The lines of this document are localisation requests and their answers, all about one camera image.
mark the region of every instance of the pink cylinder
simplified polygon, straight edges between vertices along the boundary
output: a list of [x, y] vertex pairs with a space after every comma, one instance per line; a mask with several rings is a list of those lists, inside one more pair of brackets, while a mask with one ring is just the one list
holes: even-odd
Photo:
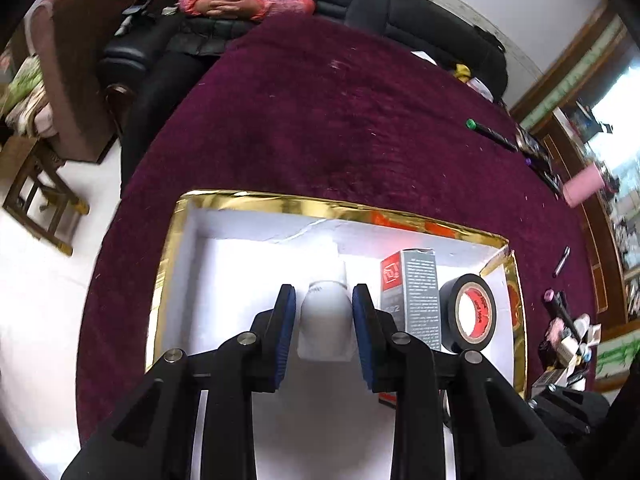
[[597, 190], [604, 187], [600, 169], [592, 162], [562, 187], [562, 195], [569, 207], [576, 207]]

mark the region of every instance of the hand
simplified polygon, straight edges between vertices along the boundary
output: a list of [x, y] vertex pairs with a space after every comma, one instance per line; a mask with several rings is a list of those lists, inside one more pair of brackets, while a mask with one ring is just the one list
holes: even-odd
[[214, 18], [249, 20], [262, 10], [258, 0], [215, 0], [209, 5], [206, 15]]
[[220, 7], [228, 8], [228, 5], [224, 0], [198, 0], [193, 6], [193, 9], [203, 16], [221, 16], [223, 14], [223, 9]]

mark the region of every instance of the wooden chair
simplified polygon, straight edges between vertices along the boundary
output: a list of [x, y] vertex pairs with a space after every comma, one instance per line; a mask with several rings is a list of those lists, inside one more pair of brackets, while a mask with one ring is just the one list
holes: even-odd
[[[54, 244], [62, 253], [71, 256], [73, 248], [56, 237], [56, 230], [67, 205], [71, 205], [81, 215], [89, 213], [89, 205], [79, 198], [56, 173], [55, 155], [43, 142], [30, 137], [9, 137], [0, 151], [0, 201], [4, 208], [27, 231], [38, 240], [44, 238]], [[40, 174], [44, 173], [53, 183], [44, 184]], [[33, 185], [27, 198], [20, 196], [27, 179]], [[38, 224], [27, 215], [37, 190], [40, 190], [49, 205], [55, 207], [48, 226]]]

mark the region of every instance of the black tape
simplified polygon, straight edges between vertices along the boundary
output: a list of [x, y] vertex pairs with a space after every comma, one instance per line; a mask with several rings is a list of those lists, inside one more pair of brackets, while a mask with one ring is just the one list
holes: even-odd
[[[463, 332], [458, 317], [460, 299], [468, 296], [476, 310], [476, 323], [470, 335]], [[480, 276], [465, 274], [440, 287], [440, 327], [442, 345], [459, 354], [465, 350], [482, 350], [495, 332], [494, 295]]]

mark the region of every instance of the maroon carpet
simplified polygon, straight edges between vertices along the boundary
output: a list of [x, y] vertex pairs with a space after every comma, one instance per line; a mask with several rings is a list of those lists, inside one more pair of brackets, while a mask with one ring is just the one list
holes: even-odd
[[[516, 251], [529, 384], [564, 288], [594, 315], [578, 217], [525, 165], [464, 124], [514, 126], [452, 76], [381, 38], [315, 18], [272, 18], [193, 89], [127, 187], [95, 266], [78, 351], [84, 441], [140, 378], [156, 270], [174, 204], [191, 189], [298, 194], [406, 210], [503, 235]], [[558, 279], [562, 250], [571, 257]]]

